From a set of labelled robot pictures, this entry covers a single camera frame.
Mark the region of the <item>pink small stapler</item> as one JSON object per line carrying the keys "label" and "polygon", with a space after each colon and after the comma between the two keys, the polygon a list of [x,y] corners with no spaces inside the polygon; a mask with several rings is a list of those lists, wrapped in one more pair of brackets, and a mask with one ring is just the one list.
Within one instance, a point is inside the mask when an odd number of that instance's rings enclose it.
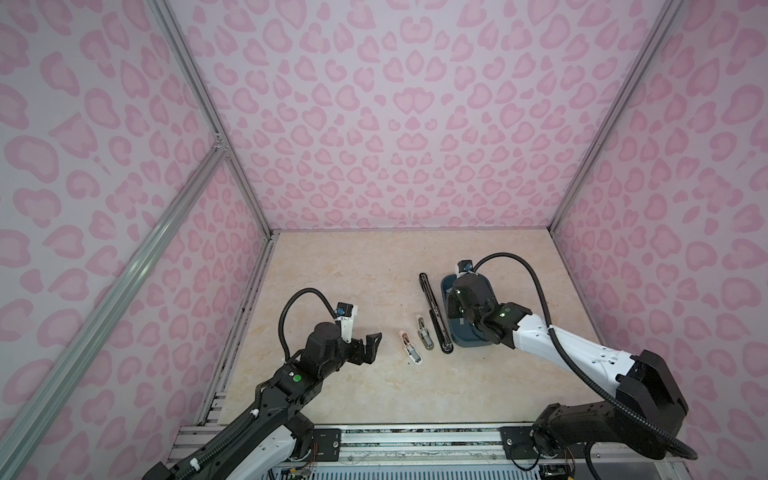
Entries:
{"label": "pink small stapler", "polygon": [[423,359],[419,354],[419,352],[417,351],[414,344],[412,343],[408,333],[401,330],[399,332],[399,335],[403,345],[403,349],[406,352],[406,355],[408,356],[409,361],[414,365],[420,365],[423,362]]}

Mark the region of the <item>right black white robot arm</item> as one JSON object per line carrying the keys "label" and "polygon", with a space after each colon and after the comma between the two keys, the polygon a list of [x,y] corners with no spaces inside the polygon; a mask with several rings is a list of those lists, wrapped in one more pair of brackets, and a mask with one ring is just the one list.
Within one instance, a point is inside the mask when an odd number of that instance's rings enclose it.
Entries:
{"label": "right black white robot arm", "polygon": [[661,356],[611,349],[518,303],[500,302],[482,274],[448,275],[441,294],[456,345],[520,350],[577,376],[597,394],[592,403],[547,405],[526,435],[527,449],[553,457],[577,444],[606,442],[654,460],[697,458],[677,437],[689,407]]}

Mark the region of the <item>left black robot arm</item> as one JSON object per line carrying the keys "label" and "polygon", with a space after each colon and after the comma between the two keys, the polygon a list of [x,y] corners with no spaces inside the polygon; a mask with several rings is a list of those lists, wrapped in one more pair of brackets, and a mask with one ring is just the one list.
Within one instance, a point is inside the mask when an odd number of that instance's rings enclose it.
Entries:
{"label": "left black robot arm", "polygon": [[257,479],[293,455],[308,457],[314,424],[301,410],[345,364],[372,364],[381,340],[381,333],[345,340],[339,321],[317,324],[305,348],[256,387],[254,401],[232,423],[177,464],[159,462],[143,477]]}

